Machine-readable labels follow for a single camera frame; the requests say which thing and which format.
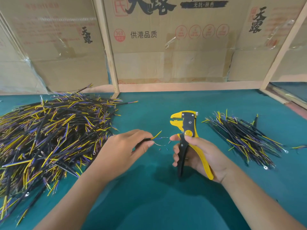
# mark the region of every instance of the forearm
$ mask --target forearm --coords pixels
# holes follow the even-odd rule
[[[34,230],[80,229],[106,184],[97,180],[89,168]]]
[[[222,185],[252,230],[305,229],[239,167],[230,171]]]

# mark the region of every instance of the hand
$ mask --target hand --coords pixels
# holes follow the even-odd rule
[[[170,140],[178,141],[180,140],[180,138],[178,135],[173,135],[170,137]],[[225,154],[223,154],[213,143],[202,138],[195,138],[188,136],[185,136],[185,140],[191,145],[199,147],[203,151],[206,160],[211,167],[211,171],[214,175],[213,180],[215,182],[221,183],[223,179],[226,177],[227,173],[236,167],[235,163],[233,163]],[[175,153],[173,155],[174,158],[173,166],[177,167],[177,162],[179,161],[179,156],[178,156],[179,143],[174,146],[174,152]],[[207,177],[200,157],[191,147],[188,147],[185,166],[190,166],[196,171],[198,171],[200,174]]]
[[[127,171],[154,142],[145,141],[135,151],[133,148],[143,139],[152,137],[151,133],[141,130],[111,136],[86,172],[99,181],[113,180]]]

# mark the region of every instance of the wire stripper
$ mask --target wire stripper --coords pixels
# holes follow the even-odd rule
[[[198,137],[198,134],[196,131],[197,115],[198,115],[198,112],[190,111],[190,110],[181,111],[181,112],[171,115],[171,119],[174,119],[170,121],[171,125],[178,127],[182,131],[182,134],[178,134],[178,136],[180,137],[179,153],[178,153],[179,161],[178,161],[178,166],[177,166],[178,167],[178,177],[180,178],[183,174],[183,167],[185,163],[186,154],[188,151],[187,149],[190,146],[199,155],[208,178],[212,180],[213,174],[211,172],[210,166],[205,158],[203,151],[197,146],[190,145],[185,140],[185,135],[188,135],[190,137]]]

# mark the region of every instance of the green table surface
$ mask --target green table surface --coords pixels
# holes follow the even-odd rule
[[[216,144],[286,211],[307,226],[305,149],[299,153],[290,150],[289,154],[283,153],[282,158],[271,156],[276,164],[275,170],[264,170],[254,162],[247,167],[236,153],[228,151],[229,145],[225,141],[208,125],[201,123],[214,111],[225,112],[226,108],[228,114],[247,121],[253,121],[258,113],[261,131],[278,142],[294,147],[307,143],[307,121],[301,116],[255,90],[121,93],[120,98],[139,102],[120,106],[118,114],[121,116],[113,120],[119,132],[138,128],[153,135],[162,130],[160,136],[171,136],[179,133],[179,129],[169,123],[173,113],[198,111],[198,135]],[[0,100],[2,115],[21,104],[37,102],[40,97],[0,96]],[[185,168],[185,177],[179,181],[176,169],[172,167],[174,143],[168,144],[168,139],[157,143],[166,146],[151,147],[125,174],[106,187],[82,229],[249,229],[221,185],[201,177],[190,168]],[[68,175],[53,197],[47,197],[45,192],[17,229],[32,229],[75,180]],[[15,229],[17,215],[27,203],[29,201],[25,201],[0,229]]]

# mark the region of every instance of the cardboard box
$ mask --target cardboard box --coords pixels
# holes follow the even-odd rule
[[[0,27],[0,92],[47,93],[5,30]]]
[[[236,44],[229,81],[262,81],[289,34],[306,0],[252,0]],[[259,29],[250,31],[255,14],[262,11]]]
[[[119,83],[261,81],[306,0],[104,0]]]
[[[226,81],[251,0],[104,0],[118,81]]]
[[[307,18],[282,58],[272,81],[307,82]]]
[[[92,0],[0,0],[0,10],[49,90],[108,84]]]

